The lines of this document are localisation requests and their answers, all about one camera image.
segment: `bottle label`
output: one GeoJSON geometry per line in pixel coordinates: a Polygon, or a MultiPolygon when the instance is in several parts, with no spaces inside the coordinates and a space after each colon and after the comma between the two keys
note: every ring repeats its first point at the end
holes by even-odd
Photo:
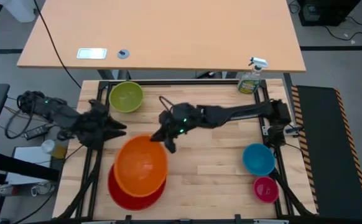
{"type": "Polygon", "coordinates": [[[239,86],[241,93],[252,94],[254,93],[260,84],[260,80],[243,80],[239,86]]]}

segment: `light wood desk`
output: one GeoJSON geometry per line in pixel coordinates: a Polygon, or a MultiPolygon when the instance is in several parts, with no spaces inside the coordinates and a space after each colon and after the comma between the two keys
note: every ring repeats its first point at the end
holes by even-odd
{"type": "MultiPolygon", "coordinates": [[[[88,100],[95,99],[99,81],[84,81],[80,93],[78,112],[90,109],[88,100]]],[[[267,80],[269,97],[287,102],[282,80],[267,80]]],[[[138,220],[169,219],[228,219],[235,214],[242,218],[275,218],[273,204],[259,202],[252,190],[257,178],[251,175],[242,162],[244,148],[262,142],[258,119],[228,122],[216,129],[197,128],[175,140],[177,152],[168,153],[169,175],[164,194],[152,207],[139,212],[124,210],[109,196],[108,172],[122,145],[132,136],[153,134],[159,128],[159,113],[164,109],[160,95],[173,103],[189,102],[193,105],[238,106],[254,103],[253,95],[239,93],[235,85],[143,85],[142,106],[134,113],[122,114],[111,110],[111,116],[126,124],[127,135],[104,144],[100,179],[95,203],[95,220],[124,220],[132,215],[138,220]]],[[[296,138],[287,142],[299,146],[296,138]]],[[[79,147],[70,141],[68,154],[79,147]]],[[[290,146],[281,147],[289,186],[311,212],[315,205],[305,171],[301,152],[290,146]]],[[[86,149],[82,148],[69,158],[62,172],[53,217],[60,215],[80,188],[86,149]]],[[[86,215],[89,192],[85,197],[83,215],[86,215]]],[[[283,193],[282,211],[285,213],[283,193]]]]}
{"type": "MultiPolygon", "coordinates": [[[[46,0],[42,15],[68,68],[245,71],[259,57],[305,72],[286,0],[46,0]],[[80,60],[80,48],[108,53],[80,60]]],[[[40,18],[17,65],[62,67],[40,18]]]]}

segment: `orange bowl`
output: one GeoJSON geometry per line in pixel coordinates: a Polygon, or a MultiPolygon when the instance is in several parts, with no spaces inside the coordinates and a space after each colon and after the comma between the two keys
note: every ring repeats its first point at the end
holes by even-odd
{"type": "Polygon", "coordinates": [[[114,161],[114,177],[120,188],[133,197],[153,194],[167,175],[167,156],[159,142],[148,135],[130,139],[114,161]]]}

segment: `white label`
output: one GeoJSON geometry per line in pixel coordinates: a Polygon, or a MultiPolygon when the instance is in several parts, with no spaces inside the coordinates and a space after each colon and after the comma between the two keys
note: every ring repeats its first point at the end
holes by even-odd
{"type": "Polygon", "coordinates": [[[105,59],[106,49],[79,49],[77,59],[105,59]]]}

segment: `blue bowl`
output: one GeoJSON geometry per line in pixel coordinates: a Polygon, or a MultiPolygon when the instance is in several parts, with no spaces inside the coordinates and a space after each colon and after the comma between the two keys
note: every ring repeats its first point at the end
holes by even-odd
{"type": "Polygon", "coordinates": [[[250,173],[265,176],[274,170],[275,157],[267,146],[251,144],[243,151],[243,163],[250,173]]]}

